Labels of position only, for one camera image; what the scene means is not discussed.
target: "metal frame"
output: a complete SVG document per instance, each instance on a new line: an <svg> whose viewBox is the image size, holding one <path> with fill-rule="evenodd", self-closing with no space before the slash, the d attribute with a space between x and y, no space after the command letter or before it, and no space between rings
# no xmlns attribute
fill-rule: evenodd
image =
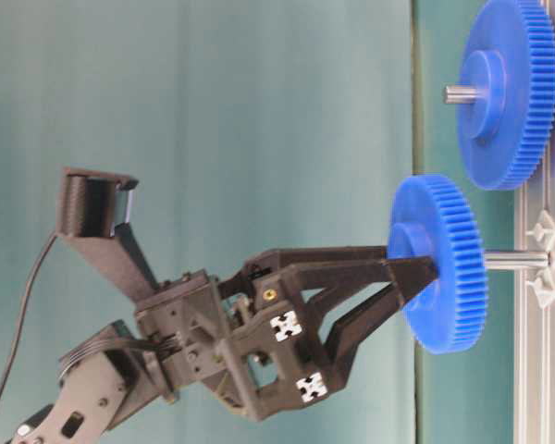
<svg viewBox="0 0 555 444"><path fill-rule="evenodd" d="M555 24L555 0L542 3ZM515 203L515 247L538 248L543 241L533 230L547 228L539 218L549 215L555 222L555 130L542 166L516 193ZM555 232L551 236L553 245L544 245L550 250L550 271L515 274L515 444L555 443Z"/></svg>

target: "wire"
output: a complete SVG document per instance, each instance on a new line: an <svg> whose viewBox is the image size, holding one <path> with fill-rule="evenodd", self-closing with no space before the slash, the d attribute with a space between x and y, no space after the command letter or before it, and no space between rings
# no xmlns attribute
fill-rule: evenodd
<svg viewBox="0 0 555 444"><path fill-rule="evenodd" d="M18 313L17 318L17 326L15 329L15 337L12 339L12 345L10 347L10 354L8 355L8 359L6 360L6 366L4 371L2 372L2 376L0 378L0 399L2 398L2 393L4 392L4 388L6 386L6 381L8 380L8 376L10 375L10 370L12 368L12 364L15 361L15 356L17 355L17 350L19 348L20 343L20 336L22 333L22 326L25 323L25 315L27 314L27 305L29 304L29 298L31 296L31 289L33 287L33 283L35 282L35 278L37 278L37 273L39 272L39 268L45 259L45 256L49 253L49 250L54 245L54 242L57 239L57 235L55 231L49 235L47 242L43 246L39 256L35 259L35 263L29 273L29 277L27 278L27 284L25 285L25 291L22 295L20 300L20 311Z"/></svg>

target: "plastic gear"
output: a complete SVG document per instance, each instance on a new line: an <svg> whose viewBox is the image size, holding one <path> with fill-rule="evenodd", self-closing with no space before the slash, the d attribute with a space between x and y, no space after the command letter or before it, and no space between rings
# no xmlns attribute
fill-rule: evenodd
<svg viewBox="0 0 555 444"><path fill-rule="evenodd" d="M513 190L535 172L555 117L555 31L537 0L490 0L471 29L461 85L480 96L457 109L474 184Z"/></svg>
<svg viewBox="0 0 555 444"><path fill-rule="evenodd" d="M434 354L472 347L487 314L484 254L469 204L444 176L410 177L395 195L388 257L422 255L434 258L438 279L403 309L414 335Z"/></svg>

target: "bolt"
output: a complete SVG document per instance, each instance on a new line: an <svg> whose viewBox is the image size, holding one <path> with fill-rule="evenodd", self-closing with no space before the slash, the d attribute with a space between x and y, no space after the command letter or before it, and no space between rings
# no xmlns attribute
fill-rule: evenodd
<svg viewBox="0 0 555 444"><path fill-rule="evenodd" d="M278 292L274 289L265 290L263 292L263 299L266 301L273 301L278 296Z"/></svg>
<svg viewBox="0 0 555 444"><path fill-rule="evenodd" d="M17 430L17 433L20 437L25 437L29 435L29 432L31 432L31 428L26 424L21 425Z"/></svg>

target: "steel rod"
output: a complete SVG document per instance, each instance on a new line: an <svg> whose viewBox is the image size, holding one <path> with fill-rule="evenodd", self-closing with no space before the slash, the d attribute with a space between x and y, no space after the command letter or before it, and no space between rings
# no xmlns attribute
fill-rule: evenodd
<svg viewBox="0 0 555 444"><path fill-rule="evenodd" d="M488 270L534 270L549 266L549 254L526 251L486 251Z"/></svg>
<svg viewBox="0 0 555 444"><path fill-rule="evenodd" d="M478 97L474 86L449 85L444 88L444 103L449 105L468 105Z"/></svg>

